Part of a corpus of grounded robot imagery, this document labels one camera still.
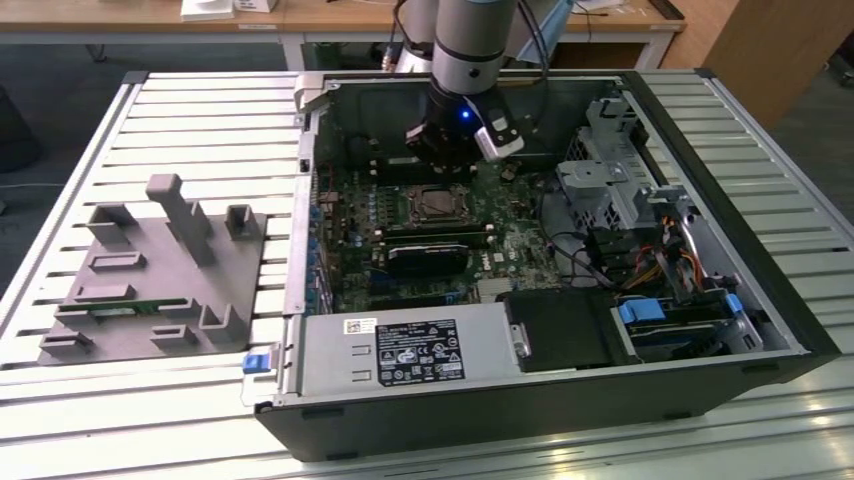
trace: blue plastic clip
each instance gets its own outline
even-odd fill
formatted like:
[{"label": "blue plastic clip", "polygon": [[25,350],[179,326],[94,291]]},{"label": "blue plastic clip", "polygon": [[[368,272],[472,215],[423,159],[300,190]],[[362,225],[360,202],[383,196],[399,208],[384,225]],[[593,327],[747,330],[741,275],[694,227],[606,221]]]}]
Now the blue plastic clip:
[{"label": "blue plastic clip", "polygon": [[625,324],[665,320],[665,311],[655,298],[626,300],[618,309]]},{"label": "blue plastic clip", "polygon": [[742,301],[738,299],[738,295],[735,295],[734,293],[729,293],[726,295],[726,304],[730,306],[730,310],[733,310],[733,315],[738,315],[745,311]]},{"label": "blue plastic clip", "polygon": [[243,373],[266,373],[270,371],[270,354],[251,353],[243,358]]}]

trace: floor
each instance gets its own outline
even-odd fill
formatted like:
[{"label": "floor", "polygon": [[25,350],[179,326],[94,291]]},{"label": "floor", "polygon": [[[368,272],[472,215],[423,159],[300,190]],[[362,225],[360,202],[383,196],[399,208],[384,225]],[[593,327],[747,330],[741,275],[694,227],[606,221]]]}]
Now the floor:
[{"label": "floor", "polygon": [[[0,85],[45,147],[31,167],[0,174],[0,294],[27,254],[102,115],[130,70],[282,70],[276,45],[111,46],[94,64],[82,46],[0,46]],[[849,219],[854,219],[854,89],[822,74],[773,135]]]}]

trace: metal grating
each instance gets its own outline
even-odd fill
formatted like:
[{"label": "metal grating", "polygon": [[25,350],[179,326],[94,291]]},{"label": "metal grating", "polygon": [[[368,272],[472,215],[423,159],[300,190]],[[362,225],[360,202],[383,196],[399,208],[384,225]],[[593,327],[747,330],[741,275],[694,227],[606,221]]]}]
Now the metal grating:
[{"label": "metal grating", "polygon": [[[142,88],[123,88],[103,139],[96,134],[63,194],[68,208],[60,200],[27,259],[33,273],[23,270],[0,304],[9,320],[0,343],[4,478],[843,476],[854,467],[854,254],[838,251],[851,245],[846,224],[767,137],[747,132],[723,93],[690,72],[646,78],[681,127],[703,132],[689,138],[829,328],[845,352],[838,361],[701,418],[324,464],[295,461],[251,418],[240,402],[242,354],[33,367],[40,334],[53,322],[51,302],[66,294],[91,241],[75,224],[98,202],[130,201],[135,215],[159,215],[142,196],[156,171],[180,169],[187,196],[203,200],[206,211],[240,201],[274,215],[254,344],[282,332],[298,147],[288,121],[294,76],[158,74]],[[726,123],[710,124],[715,133],[685,123],[709,121]],[[661,152],[654,155],[673,177]]]}]

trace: warning label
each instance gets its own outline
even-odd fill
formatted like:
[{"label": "warning label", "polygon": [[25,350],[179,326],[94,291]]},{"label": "warning label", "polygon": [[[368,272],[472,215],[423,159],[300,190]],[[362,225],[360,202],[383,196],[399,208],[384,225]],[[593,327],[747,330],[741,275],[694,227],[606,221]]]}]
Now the warning label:
[{"label": "warning label", "polygon": [[384,387],[466,378],[456,320],[376,325],[375,334]]}]

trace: circuit board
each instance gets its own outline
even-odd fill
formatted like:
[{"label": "circuit board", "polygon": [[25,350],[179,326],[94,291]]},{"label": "circuit board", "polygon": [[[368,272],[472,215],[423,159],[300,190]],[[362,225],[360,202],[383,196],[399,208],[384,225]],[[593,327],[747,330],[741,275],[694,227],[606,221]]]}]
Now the circuit board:
[{"label": "circuit board", "polygon": [[[478,164],[470,184],[378,186],[355,172],[328,185],[326,247],[336,312],[360,312],[491,301],[476,285],[506,279],[511,289],[550,288],[561,273],[535,218],[535,176],[502,178],[499,163]],[[378,263],[378,232],[418,231],[431,225],[483,226],[486,243],[468,250],[464,269],[451,276],[399,279]],[[412,245],[455,243],[454,234],[419,235]]]}]

